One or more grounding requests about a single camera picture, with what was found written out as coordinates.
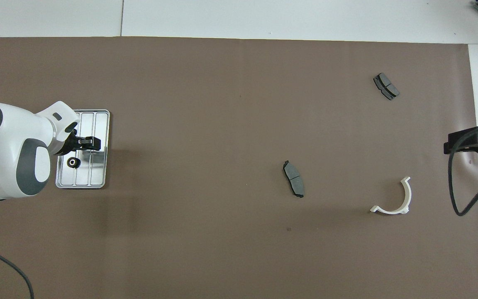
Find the white curved bracket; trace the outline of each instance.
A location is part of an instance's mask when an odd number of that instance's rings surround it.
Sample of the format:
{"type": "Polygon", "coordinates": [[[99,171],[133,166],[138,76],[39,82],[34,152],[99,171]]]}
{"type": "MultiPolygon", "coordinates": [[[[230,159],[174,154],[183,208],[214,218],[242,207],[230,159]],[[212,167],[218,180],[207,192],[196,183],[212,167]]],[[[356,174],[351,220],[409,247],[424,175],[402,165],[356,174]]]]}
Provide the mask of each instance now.
{"type": "Polygon", "coordinates": [[[373,206],[370,210],[372,212],[379,211],[379,212],[382,212],[382,213],[385,213],[385,214],[390,214],[390,215],[406,214],[408,212],[408,205],[410,204],[410,200],[412,198],[412,191],[410,189],[410,185],[408,184],[408,180],[410,180],[410,176],[404,177],[403,180],[401,181],[402,185],[403,185],[403,188],[405,189],[405,200],[403,201],[402,206],[400,206],[399,208],[397,208],[396,210],[393,210],[391,212],[390,211],[385,211],[382,208],[380,208],[379,206],[373,206]]]}

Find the curved cable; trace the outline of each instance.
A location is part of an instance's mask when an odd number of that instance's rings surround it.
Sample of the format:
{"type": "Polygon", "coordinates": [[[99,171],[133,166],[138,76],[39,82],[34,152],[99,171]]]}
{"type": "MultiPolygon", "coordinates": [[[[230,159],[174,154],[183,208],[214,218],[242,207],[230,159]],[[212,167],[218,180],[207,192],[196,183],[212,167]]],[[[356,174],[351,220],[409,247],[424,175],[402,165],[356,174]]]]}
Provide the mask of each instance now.
{"type": "Polygon", "coordinates": [[[455,144],[453,145],[453,148],[451,149],[451,153],[449,155],[449,161],[447,165],[447,176],[449,180],[449,197],[451,197],[451,204],[453,204],[453,210],[455,210],[455,214],[459,216],[464,216],[467,212],[470,211],[472,206],[478,201],[478,192],[476,195],[472,198],[470,203],[466,206],[466,208],[463,209],[462,212],[458,211],[457,208],[457,202],[455,201],[455,195],[453,194],[453,174],[452,174],[452,168],[453,168],[453,156],[457,152],[457,150],[461,147],[461,144],[465,142],[468,138],[478,134],[478,128],[469,131],[468,133],[464,134],[455,144]]]}
{"type": "Polygon", "coordinates": [[[21,275],[21,277],[23,277],[23,279],[25,280],[25,283],[27,284],[27,287],[29,288],[29,294],[30,294],[30,297],[31,299],[34,299],[34,292],[32,291],[32,284],[31,282],[29,281],[29,279],[27,278],[27,275],[25,275],[25,273],[23,273],[23,271],[21,271],[16,265],[14,265],[11,261],[7,260],[5,257],[2,257],[0,255],[0,260],[3,261],[4,263],[6,263],[7,265],[9,265],[12,269],[16,270],[16,272],[21,275]]]}

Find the brown mat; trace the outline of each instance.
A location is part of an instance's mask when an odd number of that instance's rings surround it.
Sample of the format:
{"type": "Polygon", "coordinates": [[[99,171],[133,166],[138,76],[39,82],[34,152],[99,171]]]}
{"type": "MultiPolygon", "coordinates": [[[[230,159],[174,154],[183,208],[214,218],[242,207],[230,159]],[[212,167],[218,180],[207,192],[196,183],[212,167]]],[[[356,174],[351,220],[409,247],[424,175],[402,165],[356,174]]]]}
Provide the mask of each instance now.
{"type": "MultiPolygon", "coordinates": [[[[466,45],[0,38],[0,102],[57,100],[112,113],[108,178],[0,203],[38,298],[478,298],[478,204],[454,214],[442,154],[475,125],[466,45]],[[410,212],[369,212],[404,176],[410,212]]],[[[477,157],[455,176],[465,204],[477,157]]],[[[0,262],[0,298],[25,294],[0,262]]]]}

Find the metal tray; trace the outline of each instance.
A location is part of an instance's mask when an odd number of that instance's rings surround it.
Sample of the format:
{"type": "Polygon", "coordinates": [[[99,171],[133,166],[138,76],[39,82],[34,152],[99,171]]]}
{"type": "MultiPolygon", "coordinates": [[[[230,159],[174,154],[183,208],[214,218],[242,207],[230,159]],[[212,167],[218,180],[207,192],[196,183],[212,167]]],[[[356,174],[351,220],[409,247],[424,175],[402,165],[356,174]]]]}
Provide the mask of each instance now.
{"type": "Polygon", "coordinates": [[[91,109],[74,111],[80,118],[76,127],[77,136],[99,138],[101,149],[99,151],[76,151],[59,156],[56,164],[56,186],[62,189],[98,189],[105,185],[110,112],[91,109]],[[67,165],[70,157],[80,159],[80,167],[70,168],[67,165]]]}

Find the white plastic clip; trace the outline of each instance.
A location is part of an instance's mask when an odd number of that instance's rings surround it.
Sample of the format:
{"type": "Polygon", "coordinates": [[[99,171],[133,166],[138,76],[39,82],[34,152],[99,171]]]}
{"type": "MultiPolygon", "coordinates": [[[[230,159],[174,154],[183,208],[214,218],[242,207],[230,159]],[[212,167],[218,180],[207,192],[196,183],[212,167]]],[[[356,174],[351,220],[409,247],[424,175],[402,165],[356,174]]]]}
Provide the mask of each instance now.
{"type": "Polygon", "coordinates": [[[385,211],[382,208],[380,208],[379,206],[373,206],[370,210],[372,212],[379,211],[379,212],[382,212],[382,213],[385,213],[385,214],[390,214],[390,215],[406,214],[408,212],[408,205],[410,204],[410,200],[412,198],[412,191],[410,189],[410,185],[408,184],[408,180],[410,180],[410,176],[404,177],[403,180],[401,181],[402,185],[403,185],[403,188],[405,189],[405,200],[403,201],[402,206],[400,206],[399,208],[397,208],[396,210],[393,210],[391,212],[390,211],[385,211]]]}

